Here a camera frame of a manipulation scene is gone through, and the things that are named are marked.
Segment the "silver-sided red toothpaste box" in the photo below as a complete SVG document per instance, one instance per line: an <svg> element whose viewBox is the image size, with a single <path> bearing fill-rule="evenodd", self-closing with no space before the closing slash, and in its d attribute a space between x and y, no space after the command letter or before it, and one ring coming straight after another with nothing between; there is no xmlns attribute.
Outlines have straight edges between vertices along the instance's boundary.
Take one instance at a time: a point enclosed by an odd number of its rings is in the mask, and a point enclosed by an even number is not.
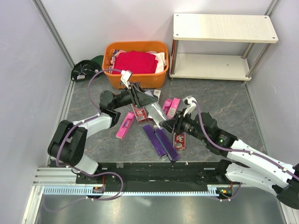
<svg viewBox="0 0 299 224"><path fill-rule="evenodd" d="M156 102L154 102L152 104L149 104L149 105L146 105L145 109L148 112L148 118L152 119L155 122L155 124L159 128L161 128L159 123L163 122L163 121L166 121L168 119L165 112L163 111L163 109L159 105L159 98L160 98L160 95L161 95L161 90L155 89L153 92L151 92L150 90L147 90L145 93L147 95L155 97L157 99Z"/></svg>

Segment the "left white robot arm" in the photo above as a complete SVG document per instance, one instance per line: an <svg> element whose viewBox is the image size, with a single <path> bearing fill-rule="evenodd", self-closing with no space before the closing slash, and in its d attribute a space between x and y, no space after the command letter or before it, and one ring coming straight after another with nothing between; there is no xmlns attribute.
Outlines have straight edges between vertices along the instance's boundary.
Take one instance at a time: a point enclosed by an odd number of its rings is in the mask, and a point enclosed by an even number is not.
<svg viewBox="0 0 299 224"><path fill-rule="evenodd" d="M59 123L48 147L48 154L56 158L56 165L69 165L86 173L91 183L99 183L103 173L100 164L85 154L87 138L118 123L121 113L116 109L134 104L144 107L158 101L158 97L148 94L136 83L130 84L119 94L103 91L100 94L100 111L81 121L63 120Z"/></svg>

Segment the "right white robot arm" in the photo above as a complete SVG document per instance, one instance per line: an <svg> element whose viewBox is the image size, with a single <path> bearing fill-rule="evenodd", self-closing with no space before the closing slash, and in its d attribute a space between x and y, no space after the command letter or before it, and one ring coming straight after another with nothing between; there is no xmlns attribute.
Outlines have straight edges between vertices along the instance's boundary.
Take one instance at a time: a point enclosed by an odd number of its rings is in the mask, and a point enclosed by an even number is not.
<svg viewBox="0 0 299 224"><path fill-rule="evenodd" d="M273 194L281 203L299 208L299 167L276 160L247 145L233 134L220 129L207 112L191 118L176 115L159 123L170 133L186 133L204 142L206 148L224 157L214 171L218 183L227 181L248 184Z"/></svg>

